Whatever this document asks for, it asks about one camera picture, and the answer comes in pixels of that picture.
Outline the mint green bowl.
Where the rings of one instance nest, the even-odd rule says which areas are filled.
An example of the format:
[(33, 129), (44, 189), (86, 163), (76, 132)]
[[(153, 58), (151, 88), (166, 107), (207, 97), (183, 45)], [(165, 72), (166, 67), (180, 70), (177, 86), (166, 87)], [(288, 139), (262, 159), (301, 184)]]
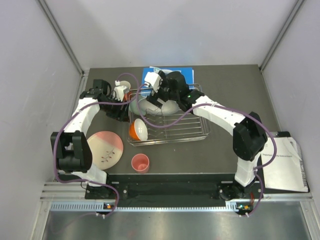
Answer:
[(138, 109), (138, 107), (137, 107), (137, 102), (138, 102), (138, 100), (135, 99), (135, 100), (133, 100), (133, 101), (129, 104), (129, 110), (130, 110), (130, 112), (133, 113), (133, 114), (135, 114), (135, 115), (139, 115), (139, 114), (140, 114), (139, 109)]

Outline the white blue-rimmed plate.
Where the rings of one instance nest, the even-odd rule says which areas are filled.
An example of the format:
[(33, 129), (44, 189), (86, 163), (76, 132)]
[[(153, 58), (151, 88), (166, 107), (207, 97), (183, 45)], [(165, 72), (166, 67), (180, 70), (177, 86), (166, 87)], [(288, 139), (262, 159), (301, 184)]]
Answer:
[(139, 109), (144, 115), (151, 114), (154, 116), (173, 115), (180, 110), (178, 104), (175, 101), (163, 101), (161, 99), (159, 99), (158, 101), (162, 104), (161, 107), (157, 107), (154, 104), (148, 102), (146, 98), (143, 98), (142, 100), (138, 101)]

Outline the orange white bowl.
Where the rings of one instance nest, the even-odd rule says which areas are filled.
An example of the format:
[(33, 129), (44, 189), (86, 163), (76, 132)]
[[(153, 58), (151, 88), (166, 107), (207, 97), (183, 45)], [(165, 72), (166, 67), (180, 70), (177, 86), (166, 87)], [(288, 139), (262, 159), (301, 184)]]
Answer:
[(137, 141), (146, 141), (148, 139), (148, 129), (142, 119), (135, 119), (129, 127), (129, 135)]

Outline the chrome wire dish rack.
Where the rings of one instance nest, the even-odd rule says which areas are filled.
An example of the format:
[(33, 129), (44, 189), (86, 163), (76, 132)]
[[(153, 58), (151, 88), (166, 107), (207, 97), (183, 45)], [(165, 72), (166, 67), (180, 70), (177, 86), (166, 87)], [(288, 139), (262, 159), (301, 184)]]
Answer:
[[(143, 88), (139, 92), (139, 97), (137, 100), (139, 101), (144, 98), (147, 99), (147, 96), (151, 93), (151, 91), (152, 90), (150, 88)], [(137, 107), (139, 113), (142, 113), (138, 102)], [(128, 110), (128, 116), (129, 124), (132, 124), (134, 120), (141, 118), (140, 114), (135, 115), (132, 112), (130, 112), (130, 109)], [(211, 132), (209, 121), (207, 119), (193, 115), (192, 113), (185, 114), (185, 112), (180, 108), (179, 111), (171, 115), (163, 116), (143, 114), (143, 116), (147, 119), (147, 121), (154, 125), (169, 125), (169, 127), (157, 128), (149, 124), (146, 124), (148, 139), (145, 141), (134, 140), (129, 134), (127, 134), (128, 143), (134, 147), (177, 142), (200, 141), (204, 140)]]

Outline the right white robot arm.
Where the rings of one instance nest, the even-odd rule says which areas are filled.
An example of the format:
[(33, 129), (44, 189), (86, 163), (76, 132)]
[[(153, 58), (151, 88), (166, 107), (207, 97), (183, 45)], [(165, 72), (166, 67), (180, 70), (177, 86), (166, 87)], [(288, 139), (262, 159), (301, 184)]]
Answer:
[(203, 92), (191, 89), (179, 71), (148, 72), (144, 83), (152, 89), (146, 98), (148, 102), (162, 107), (168, 100), (174, 101), (185, 113), (205, 118), (232, 136), (232, 148), (238, 157), (233, 192), (239, 198), (249, 195), (255, 179), (254, 169), (267, 142), (260, 116), (255, 112), (244, 115), (225, 108)]

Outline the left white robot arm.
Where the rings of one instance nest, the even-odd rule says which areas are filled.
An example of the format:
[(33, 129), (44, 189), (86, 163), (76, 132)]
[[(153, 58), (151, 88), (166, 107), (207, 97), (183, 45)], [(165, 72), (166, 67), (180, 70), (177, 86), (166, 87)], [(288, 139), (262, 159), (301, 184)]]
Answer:
[(93, 154), (86, 139), (88, 129), (99, 111), (104, 111), (109, 118), (121, 122), (129, 120), (130, 101), (126, 94), (129, 87), (115, 82), (112, 87), (107, 81), (95, 79), (93, 86), (83, 91), (71, 118), (58, 132), (53, 132), (50, 142), (53, 153), (53, 169), (56, 179), (58, 171), (77, 176), (78, 182), (87, 182), (96, 187), (102, 198), (109, 198), (114, 191), (107, 182), (107, 173), (93, 163)]

